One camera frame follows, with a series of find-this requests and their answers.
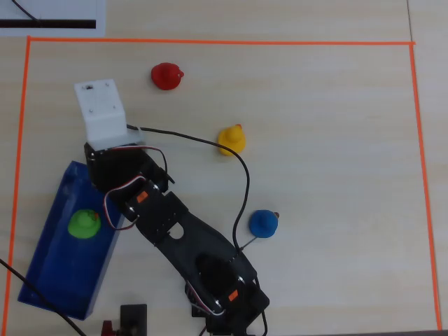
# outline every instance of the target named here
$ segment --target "toy duck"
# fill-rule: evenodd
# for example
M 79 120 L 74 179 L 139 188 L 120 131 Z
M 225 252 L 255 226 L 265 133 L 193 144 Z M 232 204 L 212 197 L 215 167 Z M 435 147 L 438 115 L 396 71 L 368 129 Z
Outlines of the toy duck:
M 160 63 L 151 70 L 151 79 L 161 90 L 177 88 L 183 77 L 183 72 L 172 63 Z
M 242 152 L 244 147 L 246 147 L 243 127 L 240 124 L 236 124 L 221 131 L 218 135 L 218 144 L 226 146 L 237 153 Z M 223 155 L 232 155 L 231 152 L 222 148 L 219 148 L 219 151 Z

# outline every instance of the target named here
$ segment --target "wooden table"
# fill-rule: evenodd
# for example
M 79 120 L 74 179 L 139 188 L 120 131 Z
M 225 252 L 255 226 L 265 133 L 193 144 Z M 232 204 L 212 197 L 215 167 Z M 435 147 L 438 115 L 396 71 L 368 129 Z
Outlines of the wooden table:
M 412 18 L 420 7 L 411 3 Z M 418 25 L 418 43 L 416 30 Z M 409 41 L 410 32 L 405 1 L 110 1 L 108 37 Z M 25 41 L 0 43 L 7 50 L 0 61 L 6 74 L 0 77 L 0 249 L 6 259 Z M 185 72 L 172 92 L 148 83 L 149 70 L 160 62 L 177 63 Z M 246 250 L 271 299 L 269 335 L 436 329 L 407 45 L 33 42 L 13 260 L 22 273 L 63 171 L 71 160 L 84 161 L 73 83 L 103 78 L 115 79 L 132 124 L 206 139 L 243 125 L 252 183 L 240 243 L 251 237 L 245 224 L 253 210 L 281 214 L 273 238 Z M 426 127 L 424 104 L 422 98 Z M 442 132 L 444 118 L 433 117 Z M 147 142 L 166 153 L 176 179 L 172 190 L 191 212 L 230 238 L 244 192 L 238 161 L 169 136 L 148 134 Z M 437 144 L 431 148 L 429 158 L 442 156 Z M 435 189 L 438 182 L 431 167 L 432 191 L 431 181 Z M 443 232 L 445 218 L 438 214 L 436 233 Z M 21 285 L 12 279 L 8 335 L 72 335 L 58 316 L 17 302 Z M 97 335 L 102 320 L 118 318 L 119 305 L 144 302 L 149 335 L 196 335 L 203 321 L 190 317 L 182 287 L 173 267 L 138 231 L 123 232 L 94 313 L 79 325 Z M 261 321 L 250 331 L 260 334 Z

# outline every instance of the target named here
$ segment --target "orange tape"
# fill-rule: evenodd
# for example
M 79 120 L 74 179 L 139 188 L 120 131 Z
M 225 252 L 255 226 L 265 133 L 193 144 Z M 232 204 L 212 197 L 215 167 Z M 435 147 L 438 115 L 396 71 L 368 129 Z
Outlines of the orange tape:
M 14 196 L 13 196 L 13 214 L 11 217 L 11 233 L 9 236 L 9 252 L 8 265 L 13 265 L 14 257 L 14 238 L 15 238 L 15 222 L 17 220 L 17 204 L 19 198 L 19 181 L 20 181 L 20 159 L 22 157 L 22 135 L 23 135 L 23 118 L 25 116 L 25 99 L 27 97 L 27 81 L 29 68 L 29 51 L 31 48 L 31 38 L 27 36 L 27 48 L 25 50 L 25 65 L 23 68 L 22 80 L 22 100 L 20 101 L 19 115 L 19 133 L 17 136 L 17 153 L 15 155 L 15 177 L 14 177 Z M 5 301 L 3 303 L 3 323 L 1 325 L 1 336 L 6 336 L 6 324 L 8 322 L 9 293 L 11 291 L 11 272 L 6 273 L 6 289 Z
M 426 173 L 426 160 L 425 160 L 425 148 L 424 148 L 424 143 L 423 143 L 423 132 L 421 130 L 419 90 L 417 87 L 417 73 L 415 71 L 414 47 L 412 45 L 409 45 L 409 56 L 411 59 L 412 87 L 414 88 L 414 104 L 415 104 L 415 114 L 416 114 L 416 119 L 417 119 L 417 131 L 419 133 L 421 172 L 423 174 L 423 189 L 425 192 L 425 203 L 426 203 L 426 220 L 428 222 L 429 253 L 430 253 L 430 260 L 431 260 L 431 273 L 432 273 L 432 277 L 433 277 L 435 320 L 437 321 L 437 329 L 442 330 L 442 317 L 440 314 L 439 287 L 438 287 L 438 279 L 437 279 L 437 264 L 435 261 L 433 221 L 431 218 L 431 203 L 429 201 L 428 174 Z
M 227 41 L 227 40 L 181 40 L 170 38 L 71 38 L 71 37 L 31 37 L 40 42 L 109 42 L 109 43 L 180 43 L 180 44 L 221 44 L 240 46 L 410 46 L 413 41 Z
M 109 42 L 109 43 L 180 43 L 180 44 L 211 44 L 211 45 L 241 45 L 241 46 L 409 46 L 409 55 L 412 71 L 412 86 L 414 89 L 414 103 L 416 111 L 416 122 L 419 134 L 419 147 L 421 170 L 423 174 L 423 189 L 426 203 L 426 218 L 428 222 L 428 238 L 430 246 L 430 262 L 433 278 L 433 296 L 435 317 L 437 321 L 437 329 L 442 329 L 442 319 L 440 315 L 439 290 L 437 265 L 435 261 L 435 247 L 433 225 L 431 220 L 431 204 L 429 200 L 428 176 L 426 172 L 425 151 L 423 142 L 423 132 L 421 130 L 421 116 L 419 106 L 419 93 L 417 90 L 417 74 L 415 71 L 414 48 L 416 44 L 413 41 L 213 41 L 213 40 L 181 40 L 181 39 L 163 39 L 163 38 L 59 38 L 59 37 L 30 37 L 27 36 L 27 47 L 25 51 L 25 61 L 22 81 L 22 99 L 20 102 L 19 130 L 17 136 L 17 154 L 15 159 L 15 178 L 14 178 L 14 196 L 13 196 L 13 212 L 11 218 L 11 232 L 9 241 L 8 264 L 13 264 L 14 256 L 14 240 L 15 225 L 17 220 L 18 195 L 20 182 L 20 161 L 22 155 L 22 135 L 23 124 L 25 118 L 25 100 L 27 96 L 27 80 L 29 69 L 29 54 L 32 41 L 41 42 Z M 11 273 L 6 274 L 5 300 L 3 305 L 3 325 L 1 327 L 1 336 L 6 336 L 6 326 L 8 322 L 9 295 L 11 291 Z

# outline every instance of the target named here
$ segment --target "blue tray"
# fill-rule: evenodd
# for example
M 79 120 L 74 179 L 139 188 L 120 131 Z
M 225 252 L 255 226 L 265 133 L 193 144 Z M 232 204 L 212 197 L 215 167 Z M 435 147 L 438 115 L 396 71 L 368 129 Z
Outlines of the blue tray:
M 103 197 L 95 190 L 85 164 L 72 161 L 64 173 L 41 238 L 29 266 L 27 279 L 66 315 L 84 320 L 93 311 L 118 233 L 106 222 Z M 79 209 L 96 211 L 101 228 L 89 239 L 78 239 L 67 229 Z M 109 215 L 119 228 L 123 217 L 110 202 Z M 25 285 L 18 300 L 48 309 Z

